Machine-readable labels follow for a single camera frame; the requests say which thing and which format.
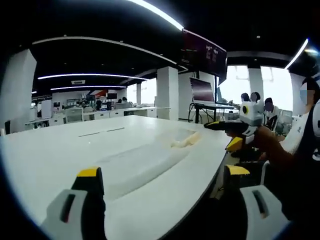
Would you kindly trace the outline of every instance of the display screen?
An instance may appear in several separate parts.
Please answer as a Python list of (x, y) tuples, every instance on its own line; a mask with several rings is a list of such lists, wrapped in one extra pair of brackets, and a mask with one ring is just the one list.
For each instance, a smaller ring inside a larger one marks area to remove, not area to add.
[(219, 77), (221, 84), (227, 76), (227, 52), (207, 39), (183, 30), (184, 49), (181, 65), (191, 71), (202, 71)]
[(190, 77), (190, 84), (194, 101), (214, 101), (214, 92), (210, 82)]
[(117, 94), (116, 93), (108, 93), (106, 95), (106, 99), (117, 99)]

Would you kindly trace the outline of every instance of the laptop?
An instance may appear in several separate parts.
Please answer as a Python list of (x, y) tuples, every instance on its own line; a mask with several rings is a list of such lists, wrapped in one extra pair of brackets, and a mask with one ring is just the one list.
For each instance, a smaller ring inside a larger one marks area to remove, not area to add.
[(195, 104), (203, 104), (209, 107), (221, 107), (221, 108), (223, 107), (226, 109), (233, 108), (231, 106), (215, 103), (214, 91), (212, 89), (210, 82), (202, 81), (195, 77), (190, 77), (190, 84), (191, 84), (191, 90), (192, 90), (192, 101)]

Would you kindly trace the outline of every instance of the desk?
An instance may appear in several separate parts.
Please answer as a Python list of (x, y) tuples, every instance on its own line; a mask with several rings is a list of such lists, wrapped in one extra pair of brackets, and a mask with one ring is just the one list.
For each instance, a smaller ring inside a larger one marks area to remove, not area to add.
[[(90, 120), (100, 120), (100, 119), (109, 119), (109, 118), (116, 118), (116, 117), (123, 117), (125, 112), (133, 112), (133, 115), (142, 116), (142, 117), (150, 117), (150, 118), (157, 118), (157, 111), (158, 110), (169, 110), (170, 107), (154, 107), (154, 106), (147, 106), (147, 107), (130, 107), (130, 108), (122, 108), (122, 109), (113, 109), (109, 111), (92, 111), (92, 112), (84, 112), (83, 119), (84, 121)], [(41, 123), (49, 121), (49, 126), (56, 126), (62, 125), (66, 123), (66, 115), (62, 112), (56, 113), (52, 115), (52, 118), (48, 119), (41, 119), (38, 118), (35, 121), (26, 122), (26, 130), (29, 130), (29, 125), (33, 125), (35, 123)]]
[(216, 114), (217, 114), (217, 109), (234, 109), (233, 106), (229, 105), (221, 105), (221, 104), (210, 104), (210, 105), (204, 105), (204, 104), (194, 104), (195, 108), (195, 123), (199, 123), (199, 110), (201, 109), (207, 109), (207, 110), (214, 110), (214, 115), (213, 115), (213, 121), (216, 121)]
[[(1, 137), (3, 165), (22, 207), (40, 225), (50, 202), (72, 186), (79, 171), (177, 128), (201, 134), (186, 158), (129, 194), (104, 198), (108, 240), (156, 240), (179, 224), (208, 189), (231, 139), (223, 131), (134, 115), (63, 124)], [(104, 166), (98, 166), (103, 174)]]

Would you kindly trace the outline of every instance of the ceiling light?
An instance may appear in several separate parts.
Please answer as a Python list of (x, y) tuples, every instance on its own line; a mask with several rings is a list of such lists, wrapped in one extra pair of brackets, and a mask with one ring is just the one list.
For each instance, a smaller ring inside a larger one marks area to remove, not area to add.
[(150, 3), (146, 2), (146, 1), (143, 1), (143, 0), (127, 0), (127, 1), (138, 4), (142, 7), (150, 10), (151, 12), (154, 12), (155, 14), (159, 15), (163, 19), (167, 20), (169, 23), (171, 23), (173, 26), (175, 26), (180, 31), (182, 31), (182, 29), (184, 29), (184, 27), (180, 23), (178, 23), (176, 20), (174, 20), (168, 14), (166, 14), (165, 12), (161, 11), (159, 8), (151, 5)]
[(301, 53), (303, 52), (303, 50), (306, 48), (307, 44), (309, 42), (309, 39), (307, 38), (304, 43), (302, 44), (301, 48), (299, 49), (299, 51), (296, 53), (296, 55), (292, 58), (292, 60), (289, 62), (289, 64), (287, 66), (285, 66), (284, 69), (288, 69), (296, 60), (297, 58), (301, 55)]
[(318, 55), (319, 52), (317, 50), (314, 50), (314, 49), (305, 49), (304, 50), (306, 53), (308, 54), (313, 54), (313, 55)]
[(59, 75), (50, 75), (50, 76), (41, 76), (38, 77), (41, 79), (50, 79), (50, 78), (58, 78), (58, 77), (71, 77), (71, 76), (103, 76), (103, 77), (116, 77), (116, 78), (126, 78), (126, 79), (140, 79), (140, 80), (149, 80), (148, 78), (137, 77), (137, 76), (124, 76), (124, 75), (116, 75), (116, 74), (100, 74), (100, 73), (71, 73), (71, 74), (59, 74)]
[(126, 88), (125, 86), (65, 86), (65, 87), (56, 87), (51, 88), (50, 90), (62, 90), (62, 89), (83, 89), (83, 88)]

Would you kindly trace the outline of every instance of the window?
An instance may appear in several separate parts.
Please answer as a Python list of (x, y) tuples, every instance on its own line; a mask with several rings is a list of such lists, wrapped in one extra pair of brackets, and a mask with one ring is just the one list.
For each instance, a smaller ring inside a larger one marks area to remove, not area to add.
[(126, 98), (128, 102), (137, 103), (137, 84), (130, 85), (126, 88)]
[(282, 110), (293, 110), (293, 92), (288, 70), (262, 66), (264, 99), (272, 98), (273, 104)]
[(221, 97), (227, 102), (241, 104), (241, 94), (250, 96), (250, 82), (248, 66), (228, 66), (226, 80), (219, 86)]
[(154, 105), (157, 95), (157, 79), (143, 81), (141, 83), (141, 104)]

